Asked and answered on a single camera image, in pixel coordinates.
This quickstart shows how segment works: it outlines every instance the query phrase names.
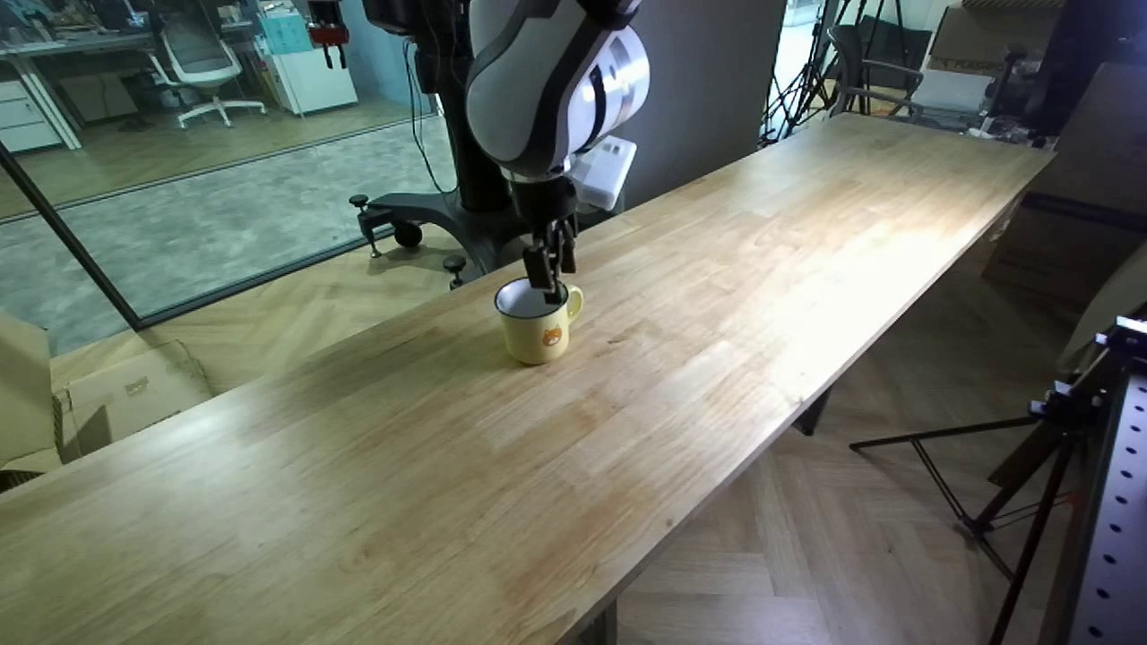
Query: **gray floor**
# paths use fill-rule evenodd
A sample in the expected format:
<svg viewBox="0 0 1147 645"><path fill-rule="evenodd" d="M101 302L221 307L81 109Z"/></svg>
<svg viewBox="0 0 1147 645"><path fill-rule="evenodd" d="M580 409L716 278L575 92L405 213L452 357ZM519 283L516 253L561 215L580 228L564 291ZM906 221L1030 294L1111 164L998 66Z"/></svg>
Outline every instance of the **gray floor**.
<svg viewBox="0 0 1147 645"><path fill-rule="evenodd" d="M449 190L446 131L427 124L422 146ZM359 241L348 194L396 190L434 190L409 124L89 201L66 219L130 305L157 313ZM0 307L44 325L54 356L126 331L44 219L0 225Z"/></svg>

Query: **black tripod stand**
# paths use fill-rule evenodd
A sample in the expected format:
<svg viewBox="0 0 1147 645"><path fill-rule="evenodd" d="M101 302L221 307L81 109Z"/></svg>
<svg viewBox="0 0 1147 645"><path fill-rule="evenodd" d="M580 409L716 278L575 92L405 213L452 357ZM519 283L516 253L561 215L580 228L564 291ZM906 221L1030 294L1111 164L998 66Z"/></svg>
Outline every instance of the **black tripod stand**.
<svg viewBox="0 0 1147 645"><path fill-rule="evenodd" d="M948 429L924 429L924 435L896 435L878 442L856 442L853 453L883 447L883 446L912 446L917 460L924 461L932 484L939 486L943 500L961 520L961 532L993 558L993 567L1011 576L1003 606L993 622L993 645L1003 640L1003 629L1011 622L1013 602L1027 589L1027 576L1034 569L1043 527L1049 520L1054 498L1064 484L1067 461L1077 447L1104 429L1107 404L1111 404L1111 383L1119 379L1119 361L1111 351L1111 334L1099 334L1096 357L1088 361L1079 376L1054 379L1054 387L1043 394L1043 403L1034 403L1030 416L1001 419L1001 422L973 422L973 426L948 426ZM927 456L924 442L939 436L968 436L968 435L990 435L990 429L1011 429L1011 426L1034 426L1034 435L993 468L993 484L1001 491L990 498L982 514L968 514L949 481L939 473L937 460ZM1049 461L1049 475L1043 484L1043 495L1037 500L1037 516L1030 527L1030 536L1022 545L1018 567L1011 569L998 545L990 541L993 524L1009 509L1009 500Z"/></svg>

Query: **gray wall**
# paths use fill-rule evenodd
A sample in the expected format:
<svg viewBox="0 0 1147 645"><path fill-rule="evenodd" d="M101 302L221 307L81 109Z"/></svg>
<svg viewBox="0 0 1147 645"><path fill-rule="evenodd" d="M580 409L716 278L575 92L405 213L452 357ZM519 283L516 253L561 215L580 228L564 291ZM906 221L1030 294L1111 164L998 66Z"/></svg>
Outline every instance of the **gray wall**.
<svg viewBox="0 0 1147 645"><path fill-rule="evenodd" d="M760 146L784 0L647 0L635 27L653 60L624 201L643 204Z"/></svg>

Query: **wooden tabletop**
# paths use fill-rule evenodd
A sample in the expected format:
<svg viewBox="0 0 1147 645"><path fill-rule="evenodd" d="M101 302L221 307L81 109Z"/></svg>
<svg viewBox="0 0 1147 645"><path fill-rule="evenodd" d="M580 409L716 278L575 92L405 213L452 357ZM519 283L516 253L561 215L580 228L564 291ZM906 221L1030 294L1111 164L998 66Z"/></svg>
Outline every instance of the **wooden tabletop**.
<svg viewBox="0 0 1147 645"><path fill-rule="evenodd" d="M556 640L1043 161L816 121L586 232L556 366L502 357L512 266L33 481L0 498L3 640Z"/></svg>

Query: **table leg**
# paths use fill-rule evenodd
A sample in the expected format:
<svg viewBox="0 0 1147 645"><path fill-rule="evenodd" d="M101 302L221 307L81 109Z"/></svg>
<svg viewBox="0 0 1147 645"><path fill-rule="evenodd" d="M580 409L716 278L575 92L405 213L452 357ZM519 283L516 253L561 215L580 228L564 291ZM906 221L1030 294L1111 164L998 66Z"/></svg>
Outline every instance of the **table leg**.
<svg viewBox="0 0 1147 645"><path fill-rule="evenodd" d="M575 645L616 645L616 602L608 602L579 638Z"/></svg>
<svg viewBox="0 0 1147 645"><path fill-rule="evenodd" d="M791 426L803 429L808 436L815 436L815 429L823 416L827 394L831 394L831 387Z"/></svg>

